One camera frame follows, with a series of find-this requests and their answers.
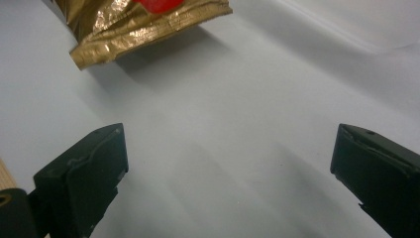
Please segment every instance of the screw hole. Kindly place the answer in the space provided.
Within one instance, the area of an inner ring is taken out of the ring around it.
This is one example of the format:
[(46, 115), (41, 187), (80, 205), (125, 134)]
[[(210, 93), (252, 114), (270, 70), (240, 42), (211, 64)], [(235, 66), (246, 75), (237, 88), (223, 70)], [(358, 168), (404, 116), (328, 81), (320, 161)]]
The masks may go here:
[(4, 206), (12, 199), (10, 194), (2, 194), (0, 195), (0, 206)]

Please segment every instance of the white backdrop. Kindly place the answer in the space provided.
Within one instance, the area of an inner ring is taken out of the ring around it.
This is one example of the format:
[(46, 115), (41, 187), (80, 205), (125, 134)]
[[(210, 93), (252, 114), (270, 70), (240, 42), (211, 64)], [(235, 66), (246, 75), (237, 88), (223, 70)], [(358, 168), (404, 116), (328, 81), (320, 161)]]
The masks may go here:
[(374, 54), (282, 1), (231, 5), (79, 71), (45, 2), (0, 0), (0, 157), (19, 186), (123, 122), (130, 171), (92, 237), (388, 237), (329, 166), (339, 123), (420, 153), (420, 45)]

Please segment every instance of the wooden edge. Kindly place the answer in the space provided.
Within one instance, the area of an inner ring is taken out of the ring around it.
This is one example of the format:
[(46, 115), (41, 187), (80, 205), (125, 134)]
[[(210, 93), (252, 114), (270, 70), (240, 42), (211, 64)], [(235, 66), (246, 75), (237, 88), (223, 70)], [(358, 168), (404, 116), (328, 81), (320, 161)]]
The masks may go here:
[(6, 168), (6, 165), (0, 159), (0, 190), (7, 188), (15, 188), (16, 182), (10, 175), (9, 171)]

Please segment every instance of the crumpled gold foil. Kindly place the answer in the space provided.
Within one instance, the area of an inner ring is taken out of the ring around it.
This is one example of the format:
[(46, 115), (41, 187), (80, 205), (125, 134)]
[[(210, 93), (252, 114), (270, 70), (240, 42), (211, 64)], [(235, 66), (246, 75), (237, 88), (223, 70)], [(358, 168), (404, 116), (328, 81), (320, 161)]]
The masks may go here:
[(229, 0), (184, 0), (164, 14), (133, 0), (52, 0), (78, 41), (70, 55), (82, 69), (108, 62), (189, 27), (232, 13)]

